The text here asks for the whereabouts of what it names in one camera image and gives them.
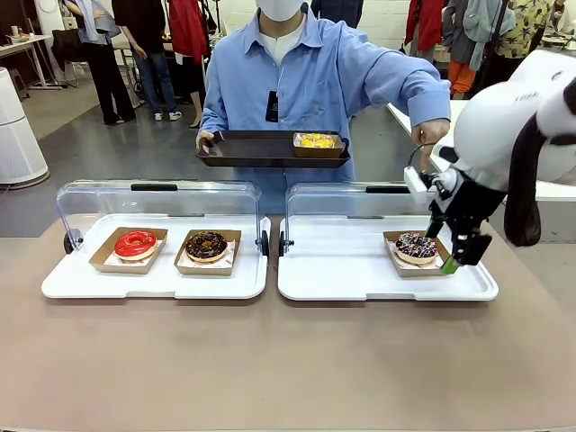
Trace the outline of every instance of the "sprinkled donut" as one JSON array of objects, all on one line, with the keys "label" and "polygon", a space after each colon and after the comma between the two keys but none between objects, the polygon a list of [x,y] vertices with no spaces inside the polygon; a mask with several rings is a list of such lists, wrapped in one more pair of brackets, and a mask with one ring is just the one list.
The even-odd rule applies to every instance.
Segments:
[{"label": "sprinkled donut", "polygon": [[408,263],[418,266],[429,264],[437,254],[436,243],[417,232],[405,232],[396,240],[396,255]]}]

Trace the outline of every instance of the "white tray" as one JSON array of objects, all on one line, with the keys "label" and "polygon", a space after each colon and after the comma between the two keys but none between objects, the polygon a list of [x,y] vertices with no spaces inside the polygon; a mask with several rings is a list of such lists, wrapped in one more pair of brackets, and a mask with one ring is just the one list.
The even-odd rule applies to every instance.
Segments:
[{"label": "white tray", "polygon": [[[105,274],[88,261],[118,227],[168,230],[166,244],[148,274]],[[241,230],[242,239],[232,276],[182,275],[174,266],[179,248],[190,230]],[[260,229],[270,232],[270,220]],[[50,298],[174,297],[176,299],[233,299],[256,297],[266,283],[268,258],[255,244],[255,216],[171,218],[162,215],[111,214],[84,235],[84,245],[65,256],[42,284]]]},{"label": "white tray", "polygon": [[[377,220],[294,216],[294,245],[278,266],[278,289],[296,301],[480,301],[498,295],[484,265],[461,267],[455,274],[401,278],[383,242],[384,231],[425,230],[427,216],[391,216]],[[451,249],[445,227],[438,236]]]}]

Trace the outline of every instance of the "patterned shirt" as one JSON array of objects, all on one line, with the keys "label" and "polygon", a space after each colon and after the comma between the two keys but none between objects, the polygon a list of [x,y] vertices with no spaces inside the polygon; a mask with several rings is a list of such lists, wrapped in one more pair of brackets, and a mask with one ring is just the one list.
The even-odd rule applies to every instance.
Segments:
[{"label": "patterned shirt", "polygon": [[500,37],[496,53],[508,59],[526,57],[532,38],[546,24],[553,4],[554,0],[510,0],[508,7],[516,15],[516,28]]}]

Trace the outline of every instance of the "sneaker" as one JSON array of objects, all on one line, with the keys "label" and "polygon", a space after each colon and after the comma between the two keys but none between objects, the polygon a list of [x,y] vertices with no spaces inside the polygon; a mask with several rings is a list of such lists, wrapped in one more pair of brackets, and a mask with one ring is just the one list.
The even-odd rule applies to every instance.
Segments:
[{"label": "sneaker", "polygon": [[180,117],[182,117],[182,113],[179,111],[174,111],[170,113],[170,121],[171,122],[175,122],[176,120],[180,120]]}]

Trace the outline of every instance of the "white shirt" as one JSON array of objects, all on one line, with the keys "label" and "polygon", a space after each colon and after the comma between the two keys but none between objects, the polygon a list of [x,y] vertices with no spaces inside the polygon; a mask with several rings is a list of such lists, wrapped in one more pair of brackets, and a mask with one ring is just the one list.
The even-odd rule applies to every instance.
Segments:
[{"label": "white shirt", "polygon": [[278,39],[271,38],[270,36],[266,36],[265,34],[260,33],[262,36],[262,41],[268,48],[268,52],[272,55],[272,58],[276,62],[277,66],[280,66],[282,63],[282,59],[288,51],[296,46],[298,41],[300,40],[300,36],[302,32],[304,32],[304,26],[306,25],[306,13],[302,19],[301,24],[298,26],[296,30],[292,33],[288,33],[285,36],[281,36]]}]

